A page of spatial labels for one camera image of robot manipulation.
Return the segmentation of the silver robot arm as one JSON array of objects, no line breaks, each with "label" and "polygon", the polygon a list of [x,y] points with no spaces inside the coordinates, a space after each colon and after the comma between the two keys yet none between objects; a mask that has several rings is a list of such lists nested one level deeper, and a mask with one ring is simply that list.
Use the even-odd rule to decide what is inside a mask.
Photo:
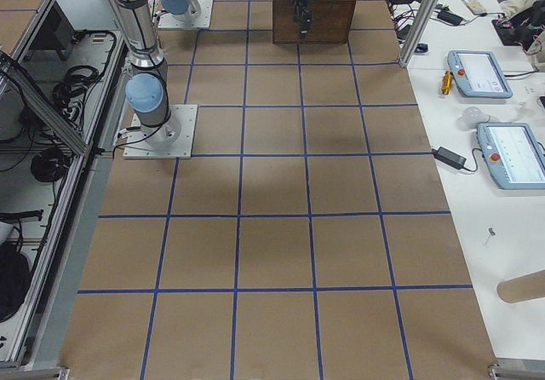
[{"label": "silver robot arm", "polygon": [[164,10],[181,21],[195,20],[202,12],[198,0],[161,0],[161,3]]},{"label": "silver robot arm", "polygon": [[[158,43],[148,0],[107,0],[129,48],[133,76],[125,85],[125,98],[135,112],[135,138],[122,146],[125,158],[190,158],[197,121],[195,105],[172,105],[167,90],[168,63]],[[312,21],[312,0],[291,0],[300,35]],[[161,0],[178,20],[202,16],[199,0]]]}]

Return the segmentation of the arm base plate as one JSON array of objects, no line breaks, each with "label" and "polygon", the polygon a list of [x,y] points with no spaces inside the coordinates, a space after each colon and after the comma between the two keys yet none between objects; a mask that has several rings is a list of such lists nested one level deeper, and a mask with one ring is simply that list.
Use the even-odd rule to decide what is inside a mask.
[{"label": "arm base plate", "polygon": [[127,146],[123,150],[126,159],[189,159],[198,115],[197,105],[170,105],[170,118],[157,133],[141,126],[135,113],[132,126],[140,127],[129,132]]},{"label": "arm base plate", "polygon": [[207,30],[214,0],[161,0],[159,30]]}]

